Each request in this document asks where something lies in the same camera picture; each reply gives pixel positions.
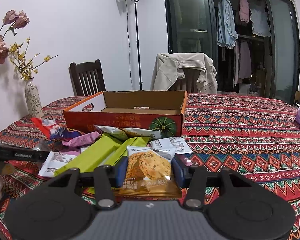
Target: wooden chair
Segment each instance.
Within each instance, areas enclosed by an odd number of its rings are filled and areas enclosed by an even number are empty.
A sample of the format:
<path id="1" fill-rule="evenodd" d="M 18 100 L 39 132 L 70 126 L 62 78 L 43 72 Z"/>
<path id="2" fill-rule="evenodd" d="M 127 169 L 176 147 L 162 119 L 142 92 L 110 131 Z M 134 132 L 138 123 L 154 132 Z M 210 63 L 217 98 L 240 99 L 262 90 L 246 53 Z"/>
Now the wooden chair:
<path id="1" fill-rule="evenodd" d="M 177 79 L 177 81 L 169 88 L 169 90 L 186 90 L 188 93 L 198 93 L 197 80 L 200 70 L 183 68 L 186 78 Z"/>
<path id="2" fill-rule="evenodd" d="M 91 96 L 106 91 L 100 60 L 70 64 L 70 73 L 77 96 Z"/>

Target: denim shirt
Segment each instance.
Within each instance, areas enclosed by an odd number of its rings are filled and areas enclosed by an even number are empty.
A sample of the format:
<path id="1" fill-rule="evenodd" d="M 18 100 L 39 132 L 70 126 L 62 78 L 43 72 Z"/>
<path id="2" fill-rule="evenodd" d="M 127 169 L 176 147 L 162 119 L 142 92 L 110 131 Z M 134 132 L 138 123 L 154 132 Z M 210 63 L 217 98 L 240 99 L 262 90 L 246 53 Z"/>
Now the denim shirt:
<path id="1" fill-rule="evenodd" d="M 234 16 L 230 0 L 221 0 L 218 4 L 218 45 L 233 49 L 238 34 L 235 31 Z"/>

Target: flower vase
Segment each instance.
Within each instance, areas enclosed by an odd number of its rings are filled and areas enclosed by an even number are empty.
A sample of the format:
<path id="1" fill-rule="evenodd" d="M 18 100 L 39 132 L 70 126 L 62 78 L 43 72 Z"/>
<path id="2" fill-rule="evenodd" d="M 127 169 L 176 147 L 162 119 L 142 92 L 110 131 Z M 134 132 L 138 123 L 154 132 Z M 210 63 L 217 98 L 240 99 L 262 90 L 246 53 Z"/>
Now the flower vase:
<path id="1" fill-rule="evenodd" d="M 33 84 L 33 78 L 26 81 L 25 96 L 30 117 L 43 117 L 38 88 Z"/>

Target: dining table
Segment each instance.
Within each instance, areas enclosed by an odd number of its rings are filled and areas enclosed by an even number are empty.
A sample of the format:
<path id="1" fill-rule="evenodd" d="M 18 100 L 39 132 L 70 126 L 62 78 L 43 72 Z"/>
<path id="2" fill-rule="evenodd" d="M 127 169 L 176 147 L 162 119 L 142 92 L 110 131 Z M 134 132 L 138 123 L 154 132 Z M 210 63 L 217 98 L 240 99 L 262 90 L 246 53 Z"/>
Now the dining table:
<path id="1" fill-rule="evenodd" d="M 43 108 L 43 118 L 66 125 L 63 110 L 85 98 L 56 100 Z M 186 157 L 193 164 L 212 172 L 230 168 L 289 202 L 296 213 L 289 240 L 300 239 L 300 126 L 295 122 L 296 114 L 296 108 L 276 99 L 188 93 L 182 132 L 193 151 Z M 0 132 L 3 143 L 19 147 L 33 148 L 41 139 L 51 151 L 64 147 L 61 140 L 48 140 L 29 116 Z M 1 240 L 12 239 L 4 223 L 10 203 L 48 179 L 38 175 L 37 163 L 9 163 L 14 165 L 15 173 L 2 176 Z M 218 194 L 217 188 L 207 187 L 205 204 L 213 202 Z M 94 204 L 93 194 L 88 191 L 82 198 Z"/>

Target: light stand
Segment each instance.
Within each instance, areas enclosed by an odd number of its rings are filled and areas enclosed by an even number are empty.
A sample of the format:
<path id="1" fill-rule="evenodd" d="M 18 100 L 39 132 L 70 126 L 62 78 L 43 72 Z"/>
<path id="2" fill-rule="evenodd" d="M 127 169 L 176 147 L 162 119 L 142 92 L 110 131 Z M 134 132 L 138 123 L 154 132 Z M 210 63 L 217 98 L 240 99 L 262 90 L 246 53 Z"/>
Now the light stand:
<path id="1" fill-rule="evenodd" d="M 140 47 L 139 47 L 139 33 L 138 33 L 138 16 L 137 16 L 137 2 L 139 0 L 131 0 L 134 1 L 134 11 L 136 15 L 136 31 L 137 31 L 137 49 L 138 49 L 138 66 L 139 66 L 139 85 L 140 85 L 140 90 L 142 90 L 142 80 L 141 80 L 141 64 L 140 64 Z"/>
<path id="2" fill-rule="evenodd" d="M 137 17 L 137 2 L 139 0 L 133 0 L 134 1 L 134 9 L 136 14 L 136 31 L 137 31 L 137 50 L 138 50 L 138 65 L 139 65 L 139 85 L 140 90 L 142 90 L 142 81 L 141 81 L 141 65 L 140 65 L 140 47 L 139 47 L 139 33 L 138 33 L 138 17 Z"/>

